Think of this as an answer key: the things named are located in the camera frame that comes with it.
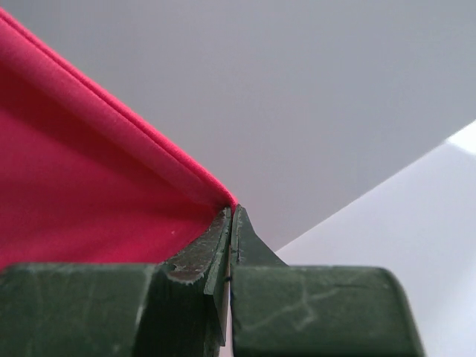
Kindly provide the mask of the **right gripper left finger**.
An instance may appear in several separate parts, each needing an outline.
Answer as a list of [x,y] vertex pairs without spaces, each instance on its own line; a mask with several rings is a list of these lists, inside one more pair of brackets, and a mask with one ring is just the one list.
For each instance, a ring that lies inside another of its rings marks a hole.
[[1,273],[3,356],[217,356],[231,211],[159,264],[22,263]]

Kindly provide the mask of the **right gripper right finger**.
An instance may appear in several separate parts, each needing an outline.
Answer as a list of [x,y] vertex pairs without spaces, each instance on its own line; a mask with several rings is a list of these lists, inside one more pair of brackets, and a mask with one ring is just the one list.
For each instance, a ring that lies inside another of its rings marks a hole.
[[410,304],[389,270],[290,266],[255,233],[243,206],[231,229],[236,356],[423,356]]

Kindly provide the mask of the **pink t-shirt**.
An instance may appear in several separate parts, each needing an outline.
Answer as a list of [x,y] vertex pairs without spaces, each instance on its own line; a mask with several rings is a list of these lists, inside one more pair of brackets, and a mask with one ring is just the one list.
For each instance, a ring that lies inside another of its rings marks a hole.
[[1,12],[1,266],[159,263],[233,195]]

